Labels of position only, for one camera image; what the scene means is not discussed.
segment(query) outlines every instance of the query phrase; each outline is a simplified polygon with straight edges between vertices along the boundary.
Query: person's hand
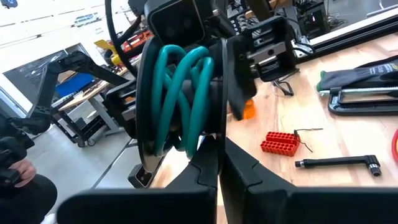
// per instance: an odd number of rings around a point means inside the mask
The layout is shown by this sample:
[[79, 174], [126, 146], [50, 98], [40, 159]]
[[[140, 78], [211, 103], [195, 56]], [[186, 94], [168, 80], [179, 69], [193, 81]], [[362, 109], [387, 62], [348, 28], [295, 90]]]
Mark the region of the person's hand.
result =
[[29, 183], [36, 175], [36, 169], [33, 164], [27, 159], [18, 161], [10, 166], [9, 169], [18, 170], [21, 175], [21, 182], [15, 185], [15, 187], [23, 187]]

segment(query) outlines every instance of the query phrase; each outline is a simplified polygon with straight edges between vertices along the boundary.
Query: red bit holder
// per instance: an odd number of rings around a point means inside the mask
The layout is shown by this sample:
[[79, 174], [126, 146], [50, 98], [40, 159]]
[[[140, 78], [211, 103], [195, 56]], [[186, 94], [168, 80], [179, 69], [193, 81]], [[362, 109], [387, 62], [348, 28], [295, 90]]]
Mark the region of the red bit holder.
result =
[[300, 143], [299, 135], [268, 132], [266, 140], [261, 143], [261, 149], [263, 152], [294, 156]]

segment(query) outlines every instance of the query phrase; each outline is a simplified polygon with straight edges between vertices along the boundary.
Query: coiled cable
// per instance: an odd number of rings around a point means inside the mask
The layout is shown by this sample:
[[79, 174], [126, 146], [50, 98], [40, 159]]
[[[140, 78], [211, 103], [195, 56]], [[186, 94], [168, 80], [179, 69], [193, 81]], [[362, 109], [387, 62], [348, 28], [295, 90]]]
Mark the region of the coiled cable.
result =
[[[174, 73], [167, 68], [170, 55], [176, 55], [179, 60]], [[213, 70], [214, 61], [205, 47], [197, 47], [189, 53], [177, 45], [166, 45], [161, 48], [154, 68], [151, 99], [155, 156], [162, 157], [167, 153], [164, 144], [169, 134], [175, 104], [178, 103], [182, 136], [175, 147], [178, 151], [185, 151], [189, 159], [193, 157], [210, 107], [208, 91]], [[192, 109], [181, 90], [186, 79], [191, 79], [195, 90]], [[163, 89], [166, 89], [167, 93], [162, 104]]]

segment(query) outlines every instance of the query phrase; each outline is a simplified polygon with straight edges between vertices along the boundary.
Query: blue object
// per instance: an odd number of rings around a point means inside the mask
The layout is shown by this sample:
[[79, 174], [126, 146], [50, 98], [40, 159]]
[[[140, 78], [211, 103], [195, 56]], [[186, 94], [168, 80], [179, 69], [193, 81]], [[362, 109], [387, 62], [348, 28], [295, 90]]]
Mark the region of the blue object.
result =
[[58, 84], [55, 91], [60, 97], [67, 96], [71, 93], [76, 93], [94, 81], [94, 76], [87, 73], [76, 73], [67, 81]]

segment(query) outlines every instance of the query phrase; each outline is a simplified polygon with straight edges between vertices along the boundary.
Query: yellow object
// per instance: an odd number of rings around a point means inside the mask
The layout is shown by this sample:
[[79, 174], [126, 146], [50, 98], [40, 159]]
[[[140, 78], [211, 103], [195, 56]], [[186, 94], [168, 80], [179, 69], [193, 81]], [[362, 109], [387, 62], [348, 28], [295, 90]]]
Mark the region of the yellow object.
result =
[[97, 45], [98, 47], [101, 47], [104, 50], [108, 50], [108, 49], [112, 50], [111, 60], [114, 65], [119, 65], [122, 63], [118, 53], [116, 52], [116, 49], [112, 45], [107, 43], [105, 40], [98, 40], [98, 41], [94, 42], [94, 44]]
[[256, 107], [254, 106], [253, 99], [250, 99], [246, 102], [243, 109], [243, 119], [253, 118], [256, 114]]

